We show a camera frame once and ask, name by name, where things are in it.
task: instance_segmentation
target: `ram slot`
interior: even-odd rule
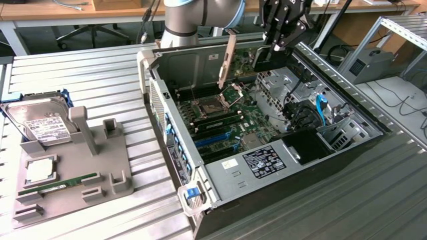
[[[208,119],[192,122],[197,132],[204,132],[217,128],[222,128],[228,125],[238,123],[242,120],[241,111],[230,112],[220,116],[209,117]]]

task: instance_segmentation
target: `green circuit board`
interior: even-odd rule
[[[254,47],[248,47],[233,51],[233,58],[229,66],[229,77],[245,77],[256,74],[252,68],[256,50],[257,49]]]
[[[278,133],[265,119],[265,115],[261,110],[253,103],[253,99],[245,88],[241,89],[241,93],[242,97],[237,100],[240,97],[238,92],[232,87],[228,87],[224,90],[222,96],[225,101],[230,104],[237,100],[229,108],[222,108],[222,106],[218,105],[218,95],[210,95],[193,100],[181,101],[177,105],[177,110],[186,125],[189,134],[193,137],[196,147],[198,141],[209,140],[213,136],[221,134],[228,134],[225,140],[220,140],[197,147],[204,163],[213,162],[217,159],[226,157],[226,155],[230,156],[252,149],[253,145],[245,144],[244,141],[244,139],[248,138],[248,135],[254,139],[258,145],[262,145],[268,143],[270,138]],[[225,116],[229,113],[236,113],[237,111],[240,111],[241,114],[230,119],[230,121],[236,121],[237,119],[236,123],[229,124],[228,122],[224,124],[225,126],[218,125],[205,133],[196,132],[192,123],[214,117],[221,118],[221,116]]]

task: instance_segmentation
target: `pcie slot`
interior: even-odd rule
[[[224,134],[220,134],[220,135],[216,135],[213,137],[209,137],[206,139],[202,139],[200,141],[196,141],[194,142],[194,146],[196,148],[200,148],[205,145],[209,145],[209,144],[213,144],[216,142],[220,142],[220,141],[224,141],[224,140],[228,140],[229,139],[229,136],[230,136],[230,131],[229,132],[225,132]]]
[[[236,144],[233,146],[222,148],[221,150],[217,150],[212,153],[202,155],[201,158],[202,158],[204,163],[208,164],[208,163],[214,162],[216,160],[220,160],[222,158],[229,157],[230,155],[234,154],[237,147],[238,147],[238,145]]]
[[[210,136],[225,134],[226,132],[229,132],[229,130],[230,130],[229,127],[222,127],[222,128],[212,129],[209,131],[197,132],[197,134],[190,136],[190,138],[192,138],[193,141],[197,141],[197,140],[205,139],[205,138],[208,138]]]

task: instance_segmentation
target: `small circuit board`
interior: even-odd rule
[[[252,63],[256,55],[256,48],[248,47],[233,51],[233,58],[229,66],[229,76],[245,77],[256,75]]]
[[[220,94],[177,103],[204,163],[261,146],[277,135],[249,90],[232,86]]]

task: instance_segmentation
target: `sticker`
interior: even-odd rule
[[[261,179],[286,167],[272,146],[266,146],[244,154],[242,159],[257,179]]]
[[[208,59],[209,60],[218,59],[218,56],[220,56],[218,54],[212,54],[212,55],[208,56]]]
[[[226,170],[226,169],[229,169],[229,168],[232,168],[233,166],[237,166],[237,165],[238,164],[237,164],[237,161],[236,161],[234,158],[221,162],[221,166],[222,166],[224,170]]]
[[[66,185],[65,185],[65,184],[58,185],[58,186],[49,187],[49,188],[46,188],[46,189],[43,189],[43,190],[39,190],[38,193],[39,193],[39,194],[45,194],[45,193],[47,193],[47,192],[51,192],[51,191],[55,191],[55,190],[59,190],[59,189],[63,189],[63,188],[66,188]]]
[[[69,132],[59,116],[23,121],[23,124],[41,143],[69,138]]]

